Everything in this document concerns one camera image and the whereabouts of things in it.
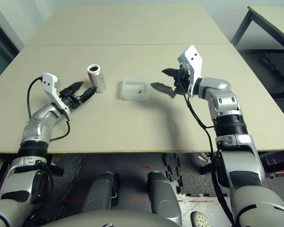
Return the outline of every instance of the beige tabletop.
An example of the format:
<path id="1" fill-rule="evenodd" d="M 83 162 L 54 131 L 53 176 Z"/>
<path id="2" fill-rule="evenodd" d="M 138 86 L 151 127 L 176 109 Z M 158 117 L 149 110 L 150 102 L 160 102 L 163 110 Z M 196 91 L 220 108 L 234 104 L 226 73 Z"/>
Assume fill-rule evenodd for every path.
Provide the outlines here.
<path id="1" fill-rule="evenodd" d="M 229 43 L 201 4 L 70 6 L 27 45 Z"/>
<path id="2" fill-rule="evenodd" d="M 284 150 L 284 114 L 231 44 L 196 44 L 203 58 L 203 77 L 232 84 L 248 132 L 258 150 Z M 120 96 L 125 75 L 143 75 L 150 82 L 173 86 L 161 73 L 178 68 L 177 57 L 188 45 L 26 46 L 0 76 L 0 152 L 16 152 L 27 124 L 26 94 L 30 82 L 43 72 L 62 78 L 62 88 L 86 81 L 86 67 L 99 64 L 107 91 L 95 94 L 70 115 L 71 132 L 51 142 L 49 152 L 174 152 L 209 151 L 206 134 L 189 112 L 183 97 L 171 99 L 151 88 L 148 101 L 124 101 Z M 206 125 L 212 125 L 205 100 L 191 99 Z M 49 99 L 41 83 L 34 85 L 32 112 Z M 52 137 L 66 132 L 60 122 Z M 214 141 L 215 133 L 210 129 Z"/>
<path id="3" fill-rule="evenodd" d="M 284 7 L 251 5 L 248 9 L 284 37 Z"/>

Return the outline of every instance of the clear plastic container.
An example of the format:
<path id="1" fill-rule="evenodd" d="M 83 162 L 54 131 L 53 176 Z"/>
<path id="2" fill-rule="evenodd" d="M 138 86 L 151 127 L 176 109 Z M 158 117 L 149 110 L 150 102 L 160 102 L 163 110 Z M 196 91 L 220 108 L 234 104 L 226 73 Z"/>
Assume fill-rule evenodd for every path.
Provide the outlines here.
<path id="1" fill-rule="evenodd" d="M 150 97 L 150 82 L 143 76 L 124 76 L 122 95 L 124 100 L 147 100 Z"/>

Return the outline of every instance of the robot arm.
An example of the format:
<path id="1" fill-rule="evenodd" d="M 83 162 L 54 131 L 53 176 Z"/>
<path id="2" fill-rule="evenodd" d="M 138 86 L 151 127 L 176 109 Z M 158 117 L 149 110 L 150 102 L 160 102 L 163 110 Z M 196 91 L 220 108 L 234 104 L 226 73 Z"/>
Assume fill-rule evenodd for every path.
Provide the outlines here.
<path id="1" fill-rule="evenodd" d="M 24 129 L 18 158 L 12 161 L 0 190 L 0 227 L 22 226 L 27 217 L 40 214 L 49 202 L 53 179 L 46 158 L 51 131 L 64 116 L 69 121 L 70 110 L 86 102 L 97 89 L 91 87 L 76 96 L 83 84 L 76 82 L 58 95 L 59 81 L 50 73 L 42 76 L 44 91 L 52 103 L 34 113 Z"/>
<path id="2" fill-rule="evenodd" d="M 284 202 L 263 186 L 264 169 L 230 83 L 222 79 L 201 78 L 202 58 L 194 46 L 185 50 L 178 61 L 179 70 L 163 71 L 174 77 L 174 91 L 160 83 L 152 86 L 172 98 L 176 94 L 183 95 L 184 90 L 189 97 L 198 96 L 208 102 L 219 150 L 213 165 L 219 183 L 230 188 L 235 225 L 279 226 L 282 220 L 284 226 Z"/>

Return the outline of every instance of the white wall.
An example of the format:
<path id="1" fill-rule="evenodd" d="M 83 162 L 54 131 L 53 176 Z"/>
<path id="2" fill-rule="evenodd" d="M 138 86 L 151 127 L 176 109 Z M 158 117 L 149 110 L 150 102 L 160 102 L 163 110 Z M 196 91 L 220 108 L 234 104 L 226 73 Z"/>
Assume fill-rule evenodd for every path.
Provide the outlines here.
<path id="1" fill-rule="evenodd" d="M 0 0 L 0 24 L 19 49 L 60 6 L 74 4 L 202 3 L 230 40 L 247 12 L 247 5 L 284 6 L 284 0 Z M 252 22 L 240 41 L 241 49 L 281 49 Z"/>

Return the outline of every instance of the cable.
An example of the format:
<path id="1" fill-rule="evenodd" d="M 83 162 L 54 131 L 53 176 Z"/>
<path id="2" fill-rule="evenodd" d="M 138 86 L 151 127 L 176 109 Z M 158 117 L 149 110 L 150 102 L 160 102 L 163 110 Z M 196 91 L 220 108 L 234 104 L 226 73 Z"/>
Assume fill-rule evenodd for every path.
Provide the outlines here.
<path id="1" fill-rule="evenodd" d="M 38 77 L 36 79 L 33 80 L 33 82 L 29 85 L 28 87 L 28 90 L 27 90 L 27 111 L 28 111 L 28 116 L 29 116 L 29 120 L 32 118 L 32 114 L 31 114 L 31 111 L 30 111 L 30 101 L 29 101 L 29 96 L 30 96 L 30 90 L 32 89 L 32 86 L 34 85 L 34 83 L 36 83 L 38 80 L 42 81 L 42 77 Z M 60 136 L 60 137 L 57 137 L 57 138 L 53 138 L 53 139 L 50 139 L 50 141 L 55 141 L 55 140 L 59 140 L 59 139 L 62 139 L 64 137 L 66 137 L 70 131 L 71 131 L 71 126 L 70 126 L 70 123 L 69 123 L 69 118 L 68 116 L 66 115 L 65 116 L 67 121 L 66 121 L 66 124 L 67 124 L 67 132 L 63 135 L 63 136 Z"/>
<path id="2" fill-rule="evenodd" d="M 213 157 L 212 159 L 212 168 L 211 168 L 211 175 L 212 175 L 212 181 L 213 181 L 213 188 L 214 191 L 216 192 L 217 198 L 219 203 L 221 204 L 223 211 L 225 212 L 226 216 L 228 217 L 229 221 L 231 222 L 231 224 L 234 224 L 234 220 L 233 220 L 233 216 L 231 213 L 231 210 L 229 209 L 226 200 L 223 196 L 221 187 L 218 184 L 218 179 L 217 179 L 217 175 L 216 175 L 216 159 L 217 157 L 220 155 L 220 151 L 218 150 L 216 155 Z"/>
<path id="3" fill-rule="evenodd" d="M 64 137 L 66 137 L 66 136 L 70 133 L 70 131 L 71 131 L 71 126 L 70 126 L 69 121 L 66 121 L 66 124 L 67 124 L 67 133 L 65 133 L 63 136 L 60 136 L 60 137 L 57 137 L 57 138 L 54 138 L 54 139 L 50 139 L 51 142 L 52 142 L 52 141 L 55 141 L 55 140 L 62 139 L 62 138 L 64 138 Z"/>
<path id="4" fill-rule="evenodd" d="M 32 114 L 30 112 L 30 103 L 29 103 L 29 95 L 30 95 L 30 89 L 32 89 L 32 86 L 34 85 L 34 83 L 36 83 L 38 80 L 42 81 L 42 77 L 38 77 L 36 79 L 33 80 L 33 82 L 29 85 L 28 90 L 27 90 L 27 111 L 28 111 L 28 116 L 29 116 L 29 120 L 32 117 Z"/>
<path id="5" fill-rule="evenodd" d="M 191 106 L 190 102 L 189 102 L 189 97 L 186 98 L 186 92 L 185 92 L 185 89 L 180 81 L 180 71 L 178 73 L 178 76 L 177 76 L 177 80 L 178 80 L 178 83 L 182 89 L 182 92 L 183 92 L 183 96 L 184 96 L 184 99 L 185 99 L 185 102 L 187 104 L 187 107 L 189 108 L 191 114 L 194 116 L 194 118 L 196 119 L 196 121 L 198 122 L 198 124 L 201 126 L 201 128 L 205 131 L 207 137 L 208 137 L 208 140 L 209 140 L 209 144 L 210 144 L 210 150 L 211 150 L 211 156 L 210 156 L 210 159 L 212 161 L 212 167 L 211 167 L 211 175 L 212 175 L 212 181 L 213 181 L 213 187 L 214 187 L 214 191 L 217 195 L 217 198 L 218 198 L 218 201 L 219 203 L 221 204 L 221 207 L 223 209 L 223 211 L 225 212 L 226 216 L 228 217 L 229 221 L 231 222 L 231 224 L 233 225 L 234 224 L 234 220 L 233 220 L 233 216 L 232 216 L 232 213 L 226 203 L 226 200 L 223 196 L 223 193 L 222 193 L 222 190 L 221 190 L 221 187 L 219 186 L 218 184 L 218 180 L 217 180 L 217 176 L 216 176 L 216 169 L 215 169 L 215 162 L 216 162 L 216 157 L 218 155 L 220 155 L 220 151 L 218 150 L 216 155 L 214 156 L 213 155 L 213 144 L 212 144 L 212 139 L 207 131 L 207 129 L 209 128 L 213 128 L 213 126 L 210 126 L 210 127 L 207 127 L 206 125 L 204 125 L 202 123 L 202 121 L 200 120 L 200 118 L 198 117 L 198 115 L 195 113 L 193 107 Z"/>
<path id="6" fill-rule="evenodd" d="M 186 95 L 185 95 L 185 94 L 186 94 L 186 91 L 185 91 L 185 89 L 184 89 L 184 87 L 183 87 L 183 85 L 182 85 L 182 83 L 181 83 L 181 81 L 180 81 L 180 71 L 181 71 L 181 69 L 180 69 L 179 72 L 178 72 L 177 80 L 178 80 L 178 83 L 179 83 L 179 85 L 180 85 L 180 87 L 181 87 L 181 89 L 182 89 L 185 102 L 186 102 L 187 107 L 189 108 L 191 114 L 193 115 L 193 117 L 196 119 L 196 121 L 197 121 L 198 124 L 201 126 L 201 128 L 205 131 L 205 133 L 206 133 L 206 135 L 207 135 L 207 137 L 208 137 L 208 140 L 209 140 L 211 156 L 213 156 L 213 143 L 212 143 L 212 138 L 210 137 L 210 135 L 209 135 L 209 133 L 208 133 L 208 131 L 207 131 L 207 129 L 213 128 L 213 126 L 209 126 L 209 127 L 208 127 L 208 126 L 204 125 L 204 124 L 202 123 L 202 121 L 200 120 L 200 118 L 198 117 L 198 115 L 195 113 L 193 107 L 192 107 L 191 104 L 190 104 L 189 97 L 188 97 L 188 99 L 186 98 Z"/>
<path id="7" fill-rule="evenodd" d="M 43 203 L 43 205 L 35 211 L 34 214 L 31 215 L 30 219 L 28 219 L 26 221 L 26 223 L 23 225 L 24 227 L 30 227 L 32 226 L 32 223 L 40 216 L 40 214 L 42 214 L 42 212 L 47 208 L 51 198 L 53 197 L 53 175 L 52 175 L 52 172 L 49 168 L 49 166 L 47 164 L 44 163 L 44 166 L 45 166 L 45 170 L 47 171 L 48 173 L 48 178 L 49 178 L 49 182 L 51 184 L 51 187 L 50 187 L 50 192 L 49 192 L 49 195 L 48 197 L 46 198 L 46 201 Z"/>

